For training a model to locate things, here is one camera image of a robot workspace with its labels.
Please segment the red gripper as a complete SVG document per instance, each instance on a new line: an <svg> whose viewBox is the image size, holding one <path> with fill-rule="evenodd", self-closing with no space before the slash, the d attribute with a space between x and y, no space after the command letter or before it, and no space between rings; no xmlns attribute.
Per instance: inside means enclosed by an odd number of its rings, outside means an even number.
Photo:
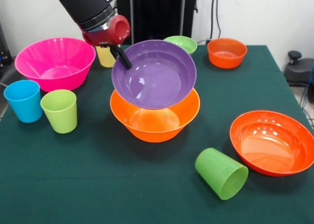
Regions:
<svg viewBox="0 0 314 224"><path fill-rule="evenodd" d="M89 31L83 31L84 40L92 46L120 45L129 37L131 28L128 20L123 15L114 15L106 23ZM132 68L132 63L128 59L124 50L115 46L110 46L112 56L117 59L118 54L126 69Z"/></svg>

